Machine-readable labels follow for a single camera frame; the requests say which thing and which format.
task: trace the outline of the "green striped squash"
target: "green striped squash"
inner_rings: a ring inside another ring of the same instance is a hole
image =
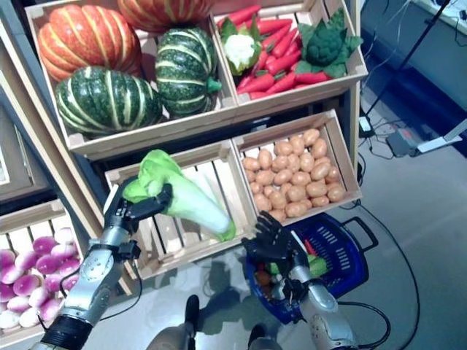
[[[200,28],[173,28],[161,37],[155,78],[171,117],[213,108],[211,94],[222,87],[214,79],[216,67],[214,43]]]
[[[85,67],[55,89],[65,124],[93,139],[156,124],[160,96],[143,79],[101,67]]]

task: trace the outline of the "orange pumpkin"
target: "orange pumpkin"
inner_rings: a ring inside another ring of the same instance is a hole
[[[176,24],[206,18],[215,0],[118,0],[123,17],[133,27],[163,33]]]
[[[91,5],[54,9],[39,30],[39,54],[57,81],[86,66],[139,75],[141,63],[139,40],[122,15]]]

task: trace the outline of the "wooden crate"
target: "wooden crate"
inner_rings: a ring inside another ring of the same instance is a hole
[[[39,29],[48,22],[48,17],[54,9],[66,4],[98,4],[103,7],[118,10],[116,3],[116,0],[63,0],[26,7],[28,23],[36,49],[38,50],[39,47],[37,41]],[[207,20],[204,24],[204,29],[212,33],[213,30],[211,26],[212,24],[210,20]],[[158,38],[140,30],[136,31],[136,33],[139,37],[143,53],[142,71],[151,85],[155,87],[154,65]],[[212,38],[216,44],[217,41],[215,40],[214,34],[212,34]],[[220,51],[217,45],[216,51],[217,56],[220,58]],[[223,84],[223,89],[217,95],[215,109],[213,111],[178,120],[160,122],[156,125],[147,126],[134,131],[126,131],[124,133],[116,133],[115,135],[89,140],[82,134],[69,130],[64,125],[63,120],[56,109],[56,102],[53,93],[57,82],[49,76],[42,62],[41,65],[67,147],[72,152],[85,155],[91,160],[107,158],[113,155],[134,151],[136,149],[150,147],[173,139],[192,136],[197,133],[221,128],[229,125],[232,117],[236,113],[236,99],[234,98],[234,92],[231,90],[231,85],[228,82],[227,67],[225,67],[224,60],[219,59],[217,73],[219,80]]]
[[[0,249],[10,249],[16,254],[29,252],[32,250],[34,239],[54,236],[57,230],[64,227],[72,229],[80,260],[82,260],[82,247],[79,240],[76,239],[72,221],[59,200],[1,216]],[[39,271],[32,269],[31,273],[43,279],[43,275]],[[0,349],[33,338],[43,332],[40,324],[31,328],[17,326],[9,330],[0,330]]]
[[[326,141],[326,144],[328,145],[327,156],[331,159],[331,164],[337,166],[339,169],[341,174],[339,182],[345,188],[346,194],[342,201],[329,203],[327,206],[311,208],[304,216],[297,219],[287,219],[283,222],[283,225],[289,225],[306,217],[311,217],[362,197],[335,111],[331,110],[329,112],[314,114],[310,117],[301,118],[272,128],[238,136],[232,140],[235,145],[237,158],[239,159],[239,162],[241,162],[245,157],[256,158],[260,149],[268,149],[273,153],[274,142],[282,139],[288,139],[289,137],[303,133],[310,128],[318,129],[321,133],[321,137]],[[241,166],[241,169],[251,205],[255,208],[255,213],[258,213],[243,166]]]
[[[347,11],[344,0],[232,1],[228,4],[223,1],[222,4],[214,8],[213,13],[215,15],[212,17],[212,21],[213,23],[217,23],[229,12],[255,3],[260,3],[263,7],[258,13],[258,17],[264,19],[291,19],[293,21],[292,28],[295,28],[298,23],[316,25],[321,19],[327,21],[335,11],[342,7],[344,9],[345,26],[348,28],[347,35],[355,35],[352,21],[350,20],[350,15]],[[235,123],[240,123],[256,117],[285,111],[296,106],[303,106],[325,98],[340,95],[368,74],[361,50],[358,48],[346,63],[347,75],[344,77],[251,101],[247,93],[241,95],[236,93],[234,79],[228,66],[225,50],[220,41],[219,29],[215,24],[213,24],[212,27],[215,28],[217,46],[220,48],[222,59],[224,60],[224,66],[227,68],[229,73],[228,83],[233,91],[236,104],[239,105],[236,109]]]
[[[242,170],[231,140],[172,155],[188,177],[203,176],[216,199],[236,225],[236,237],[220,243],[205,229],[185,219],[158,214],[139,224],[136,240],[142,249],[137,265],[143,279],[236,246],[252,232],[254,209],[244,186]],[[139,172],[139,164],[106,172],[109,186],[121,184]]]

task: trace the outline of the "turnip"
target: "turnip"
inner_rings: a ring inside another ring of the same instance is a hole
[[[26,275],[20,277],[13,284],[13,292],[20,297],[30,295],[40,285],[40,280],[35,275]]]
[[[61,300],[52,299],[40,308],[40,314],[44,321],[52,321],[61,309]]]
[[[29,308],[28,297],[13,297],[7,304],[7,309],[14,312],[24,312]]]
[[[29,270],[36,265],[37,259],[39,259],[39,255],[36,252],[24,252],[16,257],[15,266],[23,270]]]
[[[0,314],[0,328],[7,330],[16,327],[20,322],[20,314],[11,310],[6,310]]]
[[[42,306],[47,300],[49,300],[49,298],[50,293],[45,287],[37,287],[32,291],[31,296],[29,297],[29,305],[33,308],[38,308]]]
[[[75,272],[79,267],[80,261],[76,257],[72,257],[62,264],[62,266],[58,269],[58,272],[60,272],[62,276],[66,276],[72,272]]]
[[[55,239],[53,237],[39,237],[37,240],[35,240],[32,244],[32,248],[37,254],[40,255],[46,255],[50,254],[50,251],[54,246],[57,245],[57,242],[55,242]]]
[[[14,265],[1,269],[1,282],[5,284],[15,283],[24,273],[24,270]]]
[[[15,292],[13,292],[13,286],[0,283],[0,303],[6,303],[14,296]]]
[[[55,232],[55,240],[59,244],[73,244],[74,243],[74,237],[73,237],[73,232],[70,227],[63,227],[57,232]]]
[[[36,269],[43,275],[56,272],[59,266],[60,259],[52,255],[44,255],[36,262]]]
[[[8,249],[0,250],[0,268],[6,268],[15,261],[15,253]]]
[[[39,324],[39,318],[37,317],[38,313],[38,308],[29,308],[28,310],[24,311],[20,316],[20,326],[29,328]]]
[[[52,248],[50,254],[58,259],[68,259],[77,253],[76,248],[71,244],[59,244]]]

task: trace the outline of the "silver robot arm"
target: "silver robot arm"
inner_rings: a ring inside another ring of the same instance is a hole
[[[112,290],[123,274],[124,262],[139,257],[141,250],[131,235],[140,220],[166,209],[171,200],[171,185],[165,184],[157,197],[131,205],[122,194],[133,179],[112,190],[105,206],[102,238],[90,241],[78,281],[66,297],[63,309],[31,350],[80,350],[107,310]]]

